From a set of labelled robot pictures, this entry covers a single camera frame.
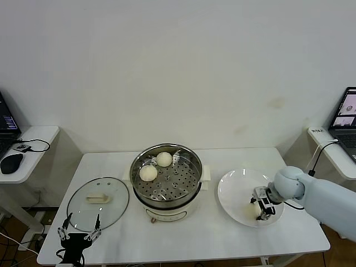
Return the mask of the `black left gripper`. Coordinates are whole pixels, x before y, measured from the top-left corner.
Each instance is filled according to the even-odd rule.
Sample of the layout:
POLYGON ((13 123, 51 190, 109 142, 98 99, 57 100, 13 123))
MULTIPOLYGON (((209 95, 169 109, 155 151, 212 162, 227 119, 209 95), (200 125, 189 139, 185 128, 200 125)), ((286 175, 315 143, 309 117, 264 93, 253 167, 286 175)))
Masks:
POLYGON ((95 228, 89 234, 69 233, 67 232, 72 213, 64 220, 61 227, 57 228, 58 236, 61 240, 61 246, 64 250, 62 264, 84 264, 85 257, 83 251, 89 248, 93 241, 98 239, 102 233, 100 215, 97 214, 95 228))

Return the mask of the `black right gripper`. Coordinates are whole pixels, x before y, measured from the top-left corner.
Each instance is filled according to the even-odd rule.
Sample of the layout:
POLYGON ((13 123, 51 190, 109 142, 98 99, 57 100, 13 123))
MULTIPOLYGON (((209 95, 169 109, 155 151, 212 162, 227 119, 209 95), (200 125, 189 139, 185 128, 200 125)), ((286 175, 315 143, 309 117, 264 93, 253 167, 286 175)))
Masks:
MULTIPOLYGON (((254 204, 255 202, 257 202, 257 200, 258 199, 255 196, 252 196, 251 199, 250 199, 250 203, 254 204)), ((274 204, 272 202, 270 202, 268 197, 261 198, 259 200, 259 206, 260 206, 260 209, 261 209, 261 213, 256 218, 258 221, 269 220, 269 218, 272 215, 275 215, 275 213, 276 213, 274 204)))

